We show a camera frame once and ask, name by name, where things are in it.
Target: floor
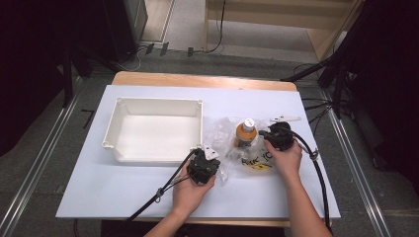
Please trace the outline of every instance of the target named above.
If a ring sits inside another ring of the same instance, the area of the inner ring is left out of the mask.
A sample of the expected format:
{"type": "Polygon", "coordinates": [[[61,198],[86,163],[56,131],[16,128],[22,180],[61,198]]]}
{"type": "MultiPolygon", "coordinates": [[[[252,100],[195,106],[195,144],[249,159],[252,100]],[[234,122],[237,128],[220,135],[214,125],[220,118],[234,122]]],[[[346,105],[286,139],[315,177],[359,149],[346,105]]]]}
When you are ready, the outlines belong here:
{"type": "MultiPolygon", "coordinates": [[[[260,78],[278,80],[294,75],[304,67],[305,63],[314,63],[315,55],[307,44],[303,29],[277,29],[284,31],[278,40],[283,40],[282,47],[272,47],[265,40],[247,41],[234,44],[225,37],[224,49],[212,54],[194,54],[187,56],[186,48],[202,46],[199,41],[199,22],[191,22],[186,17],[199,15],[199,11],[184,14],[186,4],[201,11],[202,3],[193,0],[177,0],[173,5],[172,16],[164,36],[169,43],[166,55],[160,56],[160,49],[150,54],[143,51],[138,58],[133,57],[124,63],[126,68],[137,71],[167,72],[184,74],[237,76],[244,78],[260,78]],[[255,42],[263,41],[266,45],[258,49],[255,42]]],[[[238,29],[225,25],[229,33],[238,29]]],[[[265,31],[261,29],[258,37],[265,31]]],[[[211,42],[216,42],[216,32],[211,42]]],[[[59,139],[54,145],[43,170],[35,180],[34,189],[29,199],[21,205],[18,213],[19,221],[11,227],[13,235],[9,236],[100,236],[101,221],[93,219],[58,219],[55,217],[57,207],[65,192],[66,184],[72,169],[77,162],[84,139],[89,132],[89,113],[95,111],[101,100],[105,87],[112,83],[114,73],[102,65],[92,61],[94,68],[90,78],[79,79],[76,84],[78,99],[69,120],[65,123],[59,139]]],[[[296,82],[302,98],[322,99],[323,94],[316,86],[317,75],[314,73],[296,82]]],[[[43,143],[48,139],[54,122],[62,112],[62,93],[49,104],[44,113],[33,123],[19,144],[9,153],[0,157],[0,216],[7,215],[9,206],[22,188],[22,184],[31,167],[37,162],[43,143]]],[[[303,102],[306,107],[318,105],[313,100],[303,102]]],[[[316,118],[324,111],[324,107],[307,111],[308,118],[316,118]]],[[[396,172],[382,172],[374,167],[371,152],[366,146],[356,122],[348,117],[342,118],[345,132],[356,155],[356,161],[362,168],[367,187],[371,190],[374,200],[382,213],[388,232],[379,232],[374,225],[373,217],[366,208],[368,204],[363,198],[360,184],[351,169],[345,150],[341,146],[335,130],[333,117],[322,117],[318,125],[312,124],[312,130],[319,150],[324,157],[324,165],[330,179],[332,189],[337,198],[342,218],[334,220],[333,230],[336,236],[419,236],[419,197],[414,193],[411,184],[396,172]]]]}

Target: bottle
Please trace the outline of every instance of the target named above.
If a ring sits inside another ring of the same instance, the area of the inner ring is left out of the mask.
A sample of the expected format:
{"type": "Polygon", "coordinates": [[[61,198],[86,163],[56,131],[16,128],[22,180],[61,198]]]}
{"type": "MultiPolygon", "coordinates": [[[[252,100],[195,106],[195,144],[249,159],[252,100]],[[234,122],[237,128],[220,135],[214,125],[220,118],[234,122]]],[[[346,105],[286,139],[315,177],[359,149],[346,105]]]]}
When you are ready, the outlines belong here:
{"type": "Polygon", "coordinates": [[[250,146],[256,135],[255,121],[251,118],[247,118],[243,123],[237,126],[236,138],[234,139],[233,145],[235,147],[250,146]]]}

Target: white plastic tray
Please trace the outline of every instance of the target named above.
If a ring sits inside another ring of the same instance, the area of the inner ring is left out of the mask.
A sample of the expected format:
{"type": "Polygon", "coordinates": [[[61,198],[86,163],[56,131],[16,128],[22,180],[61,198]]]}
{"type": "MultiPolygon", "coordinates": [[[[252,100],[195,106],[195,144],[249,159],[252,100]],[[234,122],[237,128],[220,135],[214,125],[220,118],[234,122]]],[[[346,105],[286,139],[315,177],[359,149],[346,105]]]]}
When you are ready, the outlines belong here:
{"type": "Polygon", "coordinates": [[[201,100],[117,98],[102,146],[120,162],[178,165],[202,132],[201,100]]]}

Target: human arm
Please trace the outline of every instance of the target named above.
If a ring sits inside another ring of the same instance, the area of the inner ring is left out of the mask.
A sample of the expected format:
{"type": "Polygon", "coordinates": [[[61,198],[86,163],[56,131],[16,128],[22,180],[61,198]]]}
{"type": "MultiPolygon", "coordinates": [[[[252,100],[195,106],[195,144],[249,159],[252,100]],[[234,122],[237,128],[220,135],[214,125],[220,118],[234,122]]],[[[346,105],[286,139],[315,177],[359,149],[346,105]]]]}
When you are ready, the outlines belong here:
{"type": "Polygon", "coordinates": [[[286,151],[275,149],[268,140],[265,146],[272,154],[275,166],[279,170],[286,186],[293,237],[298,236],[331,236],[331,233],[318,216],[299,177],[301,147],[296,141],[286,151]]]}
{"type": "MultiPolygon", "coordinates": [[[[184,165],[179,177],[186,177],[189,161],[184,165]]],[[[204,186],[197,186],[191,179],[185,180],[174,187],[173,207],[170,212],[152,228],[146,237],[174,236],[188,217],[201,204],[206,193],[213,187],[215,176],[204,186]]]]}

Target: hand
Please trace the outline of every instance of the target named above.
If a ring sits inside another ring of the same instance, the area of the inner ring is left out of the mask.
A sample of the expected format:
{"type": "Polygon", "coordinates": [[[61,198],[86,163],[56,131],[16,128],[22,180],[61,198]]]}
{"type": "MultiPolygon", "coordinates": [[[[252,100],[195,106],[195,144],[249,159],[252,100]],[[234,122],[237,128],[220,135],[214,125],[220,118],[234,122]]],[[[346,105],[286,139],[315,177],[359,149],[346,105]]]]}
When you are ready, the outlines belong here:
{"type": "MultiPolygon", "coordinates": [[[[190,164],[188,161],[179,175],[179,177],[186,177],[187,167],[190,164]]],[[[176,212],[183,218],[194,212],[201,204],[206,193],[213,187],[215,176],[212,176],[206,185],[197,186],[191,179],[185,180],[174,187],[173,191],[173,208],[172,212],[176,212]]]]}
{"type": "Polygon", "coordinates": [[[268,140],[264,140],[264,143],[272,154],[275,166],[285,181],[292,177],[299,177],[298,170],[301,163],[302,149],[296,140],[293,142],[293,146],[286,151],[275,149],[268,140]]]}

